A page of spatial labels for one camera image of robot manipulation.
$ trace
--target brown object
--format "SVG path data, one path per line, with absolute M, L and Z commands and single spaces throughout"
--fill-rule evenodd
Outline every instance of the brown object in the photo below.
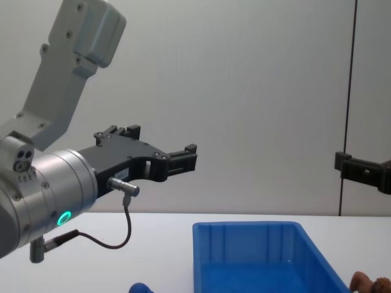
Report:
M 359 293 L 391 293 L 391 281 L 387 278 L 378 278 L 372 282 L 366 274 L 356 272 L 350 282 L 350 290 Z

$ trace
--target blue object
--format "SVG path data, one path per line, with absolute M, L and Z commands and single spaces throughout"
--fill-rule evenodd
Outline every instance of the blue object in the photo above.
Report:
M 147 285 L 142 283 L 136 283 L 131 286 L 129 293 L 153 293 L 151 289 L 147 287 Z
M 197 223 L 194 293 L 349 293 L 294 222 Z

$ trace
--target white tabletop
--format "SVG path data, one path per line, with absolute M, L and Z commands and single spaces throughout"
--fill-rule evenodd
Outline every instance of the white tabletop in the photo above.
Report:
M 348 284 L 356 270 L 391 277 L 391 218 L 282 215 L 131 214 L 133 235 L 120 250 L 107 250 L 77 237 L 29 262 L 25 246 L 0 259 L 1 292 L 127 293 L 137 282 L 155 293 L 192 293 L 192 224 L 218 221 L 283 220 L 300 223 Z M 84 214 L 45 237 L 72 229 L 119 244 L 126 236 L 123 214 Z

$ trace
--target blue plastic bin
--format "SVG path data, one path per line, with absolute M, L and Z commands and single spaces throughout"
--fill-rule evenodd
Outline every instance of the blue plastic bin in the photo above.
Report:
M 349 293 L 294 222 L 197 223 L 194 293 Z

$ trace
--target white wall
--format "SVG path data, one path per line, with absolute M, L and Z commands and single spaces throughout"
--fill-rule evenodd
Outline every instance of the white wall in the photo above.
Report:
M 359 0 L 346 151 L 382 163 L 391 158 L 391 2 Z M 391 215 L 391 196 L 344 181 L 343 215 Z
M 128 20 L 120 47 L 51 150 L 140 124 L 162 150 L 197 143 L 199 161 L 137 182 L 135 211 L 337 214 L 354 0 L 111 2 Z M 0 123 L 22 107 L 59 5 L 0 2 Z M 93 210 L 121 211 L 121 199 Z

